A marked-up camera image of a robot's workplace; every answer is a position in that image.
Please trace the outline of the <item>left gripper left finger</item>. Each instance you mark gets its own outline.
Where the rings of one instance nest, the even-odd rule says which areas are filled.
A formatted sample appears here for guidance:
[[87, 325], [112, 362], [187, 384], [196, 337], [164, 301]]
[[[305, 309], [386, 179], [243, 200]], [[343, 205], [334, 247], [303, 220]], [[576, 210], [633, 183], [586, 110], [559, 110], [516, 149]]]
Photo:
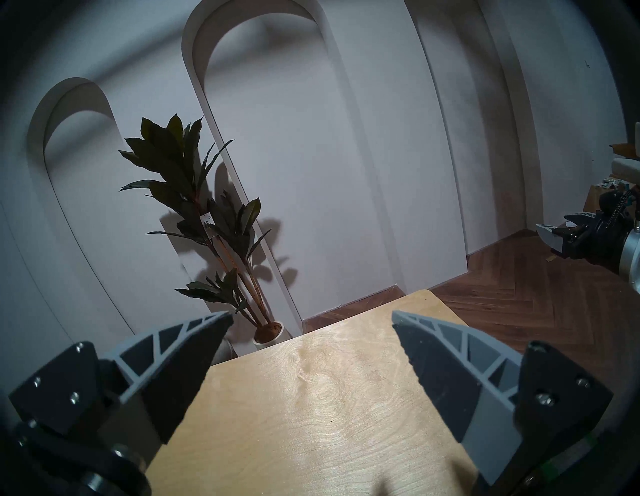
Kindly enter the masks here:
[[101, 449], [124, 446], [149, 465], [202, 386], [234, 318], [210, 313], [125, 339], [98, 356], [76, 342], [9, 395], [47, 434]]

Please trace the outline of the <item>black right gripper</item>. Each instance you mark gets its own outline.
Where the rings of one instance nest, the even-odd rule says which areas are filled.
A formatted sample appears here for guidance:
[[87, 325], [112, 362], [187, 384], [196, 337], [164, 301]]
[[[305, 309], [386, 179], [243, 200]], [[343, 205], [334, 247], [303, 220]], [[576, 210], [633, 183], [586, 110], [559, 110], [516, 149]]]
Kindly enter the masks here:
[[566, 214], [564, 219], [560, 226], [536, 224], [553, 254], [585, 259], [613, 273], [639, 273], [638, 189], [608, 189], [599, 196], [595, 212]]

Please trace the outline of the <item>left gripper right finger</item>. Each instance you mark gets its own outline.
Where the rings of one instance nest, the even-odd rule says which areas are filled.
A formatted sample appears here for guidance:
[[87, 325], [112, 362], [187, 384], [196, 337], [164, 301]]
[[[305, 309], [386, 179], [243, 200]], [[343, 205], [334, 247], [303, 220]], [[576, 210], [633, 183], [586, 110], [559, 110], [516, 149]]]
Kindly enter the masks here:
[[395, 310], [418, 382], [475, 465], [474, 488], [539, 488], [593, 446], [613, 398], [551, 344], [524, 354], [478, 329]]

